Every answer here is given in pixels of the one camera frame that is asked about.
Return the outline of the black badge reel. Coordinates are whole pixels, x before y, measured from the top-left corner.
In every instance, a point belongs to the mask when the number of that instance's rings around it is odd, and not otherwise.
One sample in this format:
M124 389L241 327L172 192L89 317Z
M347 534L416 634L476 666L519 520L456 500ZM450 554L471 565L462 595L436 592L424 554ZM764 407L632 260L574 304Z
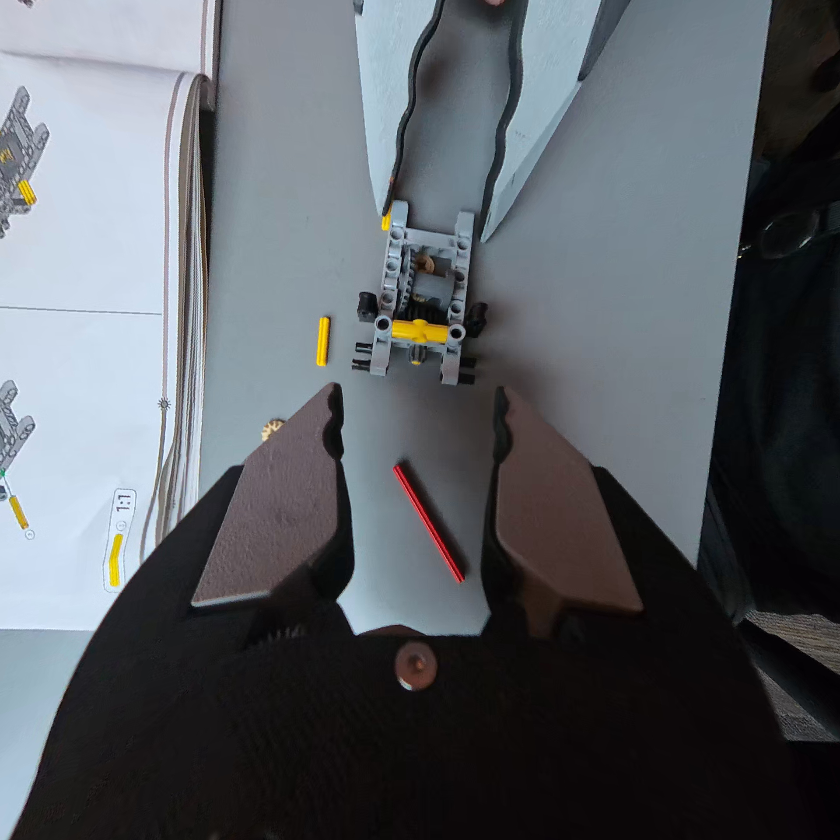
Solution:
M839 235L839 202L791 210L771 219L760 231L762 259L784 259Z

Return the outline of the red long lego axle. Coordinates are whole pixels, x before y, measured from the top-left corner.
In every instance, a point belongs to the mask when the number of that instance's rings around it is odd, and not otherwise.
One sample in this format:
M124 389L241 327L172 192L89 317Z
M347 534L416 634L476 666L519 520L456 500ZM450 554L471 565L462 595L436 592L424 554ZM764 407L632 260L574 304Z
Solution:
M392 472L400 487L403 489L407 499L411 503L416 515L420 519L425 528L429 538L432 540L437 552L445 562L449 572L458 585L465 582L466 576L461 570L459 563L447 545L443 535L438 530L437 525L430 515L429 510L424 505L420 495L418 495L414 484L412 483L406 468L403 463L397 463L393 466Z

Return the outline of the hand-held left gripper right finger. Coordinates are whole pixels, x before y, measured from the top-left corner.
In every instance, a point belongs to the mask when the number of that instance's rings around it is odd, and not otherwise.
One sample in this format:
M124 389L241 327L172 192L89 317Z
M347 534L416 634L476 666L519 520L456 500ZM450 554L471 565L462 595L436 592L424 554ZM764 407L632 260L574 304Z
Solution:
M643 615L590 461L506 386L492 430L480 557L488 624L549 639L569 613Z

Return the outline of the white lego instruction booklet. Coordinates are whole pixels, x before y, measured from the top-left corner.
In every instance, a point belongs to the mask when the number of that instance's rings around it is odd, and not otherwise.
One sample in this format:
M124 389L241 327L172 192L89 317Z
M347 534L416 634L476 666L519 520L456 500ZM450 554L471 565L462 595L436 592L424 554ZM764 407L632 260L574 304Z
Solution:
M221 2L1 2L1 627L91 631L196 504Z

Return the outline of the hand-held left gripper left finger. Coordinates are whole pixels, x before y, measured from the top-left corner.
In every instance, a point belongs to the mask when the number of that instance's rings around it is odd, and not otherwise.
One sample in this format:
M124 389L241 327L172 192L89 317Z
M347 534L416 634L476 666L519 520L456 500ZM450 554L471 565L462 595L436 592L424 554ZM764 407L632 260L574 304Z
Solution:
M331 382L247 457L194 607L262 600L303 572L317 596L343 593L354 544L342 427L342 389Z

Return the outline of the grey lego frame assembly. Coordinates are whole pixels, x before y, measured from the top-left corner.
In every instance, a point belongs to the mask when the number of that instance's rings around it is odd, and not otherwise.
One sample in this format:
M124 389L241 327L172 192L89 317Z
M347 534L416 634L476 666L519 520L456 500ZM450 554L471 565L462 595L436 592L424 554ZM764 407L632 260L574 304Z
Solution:
M475 216L462 211L451 232L439 233L410 226L409 209L393 203L380 288L359 295L356 315L371 337L354 345L352 369L384 377L398 352L414 366L437 361L442 385L473 385L477 360L465 347L489 310L468 300Z

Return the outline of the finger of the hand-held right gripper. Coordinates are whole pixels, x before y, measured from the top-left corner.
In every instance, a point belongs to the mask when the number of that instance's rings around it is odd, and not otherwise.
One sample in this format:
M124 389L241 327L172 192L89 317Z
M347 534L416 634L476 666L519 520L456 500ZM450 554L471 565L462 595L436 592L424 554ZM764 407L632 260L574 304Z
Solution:
M514 2L509 90L481 206L486 243L511 210L628 1Z
M354 2L367 160L382 217L390 211L403 163L419 64L443 7L442 1Z

